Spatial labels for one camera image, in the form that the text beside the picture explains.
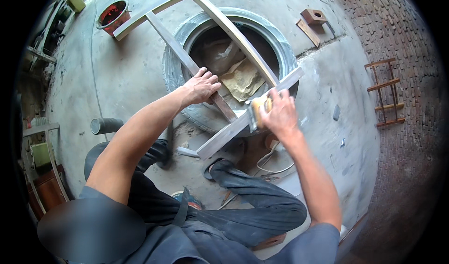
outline dark pants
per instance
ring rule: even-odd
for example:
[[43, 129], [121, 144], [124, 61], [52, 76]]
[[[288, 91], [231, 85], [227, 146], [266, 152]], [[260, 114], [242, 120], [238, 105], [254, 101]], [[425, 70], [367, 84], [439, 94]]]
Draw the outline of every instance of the dark pants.
[[[152, 148], [160, 148], [160, 142], [156, 142], [155, 145]], [[92, 162], [95, 162], [100, 153], [91, 154], [89, 152], [85, 168], [92, 169]], [[142, 157], [134, 171], [128, 206], [139, 213], [146, 223], [163, 226], [173, 222], [181, 203], [159, 191], [154, 183], [143, 174], [142, 170], [145, 171], [159, 160], [151, 155], [154, 153], [154, 150], [150, 149]], [[189, 206], [187, 220], [204, 222], [223, 232], [232, 241], [247, 247], [255, 246], [268, 238], [281, 235], [300, 226], [306, 219], [306, 207], [297, 198], [261, 178], [251, 177], [239, 171], [229, 161], [215, 163], [210, 175], [221, 187], [228, 188], [234, 194], [239, 194], [254, 208], [199, 211]]]

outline tire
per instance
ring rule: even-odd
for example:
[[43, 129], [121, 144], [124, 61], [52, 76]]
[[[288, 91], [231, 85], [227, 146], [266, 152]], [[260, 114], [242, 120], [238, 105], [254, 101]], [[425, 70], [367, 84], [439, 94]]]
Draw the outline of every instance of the tire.
[[[238, 8], [219, 8], [232, 22], [241, 22], [259, 35], [261, 35], [272, 47], [279, 63], [280, 80], [289, 72], [298, 67], [295, 54], [290, 44], [282, 33], [265, 18], [250, 11]], [[173, 36], [183, 46], [186, 52], [190, 52], [196, 39], [205, 31], [217, 26], [217, 24], [204, 11], [196, 14], [178, 26]], [[182, 68], [177, 56], [170, 47], [166, 46], [162, 59], [163, 78], [168, 92], [173, 92], [185, 83], [184, 76], [189, 72]], [[290, 88], [290, 95], [296, 96], [298, 82]], [[222, 114], [207, 104], [190, 105], [181, 111], [188, 121], [197, 125], [200, 129], [216, 133], [228, 124]], [[250, 136], [249, 127], [243, 129], [237, 137]]]

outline concrete floor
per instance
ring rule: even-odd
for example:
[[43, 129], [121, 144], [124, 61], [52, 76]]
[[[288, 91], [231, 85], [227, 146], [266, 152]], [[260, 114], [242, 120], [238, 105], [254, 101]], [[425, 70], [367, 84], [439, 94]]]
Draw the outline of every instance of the concrete floor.
[[[146, 104], [166, 94], [161, 64], [165, 43], [149, 23], [140, 25], [121, 42], [93, 28], [100, 12], [114, 1], [117, 0], [87, 0], [86, 8], [66, 27], [66, 36], [54, 54], [58, 63], [48, 92], [46, 116], [51, 123], [60, 124], [60, 132], [53, 132], [51, 139], [57, 162], [64, 166], [75, 197], [85, 184], [83, 165], [87, 152], [105, 141], [105, 136], [90, 132], [91, 120], [102, 115], [127, 121]], [[133, 15], [160, 0], [128, 1]], [[210, 1], [218, 7], [237, 7], [263, 16], [289, 41], [305, 71], [296, 98], [300, 128], [314, 154], [332, 176], [340, 196], [344, 225], [351, 228], [366, 213], [373, 193], [380, 140], [373, 109], [375, 94], [366, 91], [373, 85], [363, 67], [368, 60], [343, 9], [328, 0]], [[319, 49], [295, 25], [305, 8], [322, 10], [335, 30], [334, 37], [324, 26], [324, 32], [318, 34], [322, 41]], [[185, 0], [162, 11], [158, 17], [169, 31], [174, 31], [200, 11], [193, 1]], [[338, 121], [332, 119], [336, 104], [341, 108]], [[174, 148], [199, 133], [199, 128], [178, 115], [174, 120]], [[113, 134], [107, 135], [108, 140], [112, 137]], [[343, 138], [345, 146], [340, 147]], [[246, 162], [244, 170], [254, 173], [255, 162], [262, 155], [249, 155], [247, 160], [251, 164]], [[272, 162], [270, 168], [285, 167], [288, 156], [284, 152], [280, 158], [278, 163]], [[175, 155], [170, 170], [164, 171], [154, 165], [145, 175], [168, 194], [188, 186], [206, 209], [216, 209], [226, 190], [206, 181], [200, 173], [201, 165], [201, 161], [194, 158]], [[294, 171], [276, 183], [304, 201]], [[246, 205], [241, 205], [239, 199], [228, 205], [242, 206]], [[308, 218], [305, 224], [290, 232], [287, 239], [306, 230], [309, 223]], [[266, 258], [286, 243], [257, 252], [257, 255]]]

